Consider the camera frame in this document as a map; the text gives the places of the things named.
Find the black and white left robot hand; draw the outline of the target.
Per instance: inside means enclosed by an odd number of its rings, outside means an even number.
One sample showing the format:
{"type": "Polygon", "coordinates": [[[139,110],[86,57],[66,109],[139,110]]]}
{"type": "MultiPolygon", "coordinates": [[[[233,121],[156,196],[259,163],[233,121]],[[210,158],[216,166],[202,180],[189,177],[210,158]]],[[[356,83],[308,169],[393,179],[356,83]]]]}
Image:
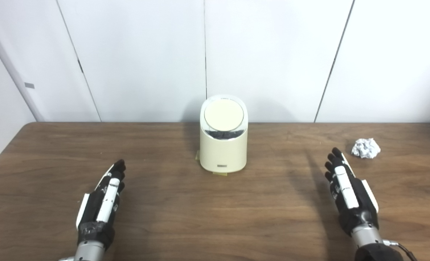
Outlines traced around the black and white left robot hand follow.
{"type": "Polygon", "coordinates": [[[101,177],[95,189],[84,195],[76,221],[79,244],[98,241],[105,250],[112,245],[120,194],[125,188],[125,170],[125,161],[118,160],[101,177]]]}

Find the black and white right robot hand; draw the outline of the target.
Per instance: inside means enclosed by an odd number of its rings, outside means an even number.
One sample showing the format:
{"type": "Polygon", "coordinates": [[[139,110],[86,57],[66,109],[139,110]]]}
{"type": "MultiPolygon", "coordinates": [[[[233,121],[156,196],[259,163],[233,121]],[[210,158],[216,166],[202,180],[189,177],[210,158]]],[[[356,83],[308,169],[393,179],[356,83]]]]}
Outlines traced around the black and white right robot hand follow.
{"type": "Polygon", "coordinates": [[[361,225],[379,229],[377,202],[366,180],[357,178],[346,157],[334,147],[327,156],[324,174],[338,210],[341,229],[351,235],[361,225]]]}

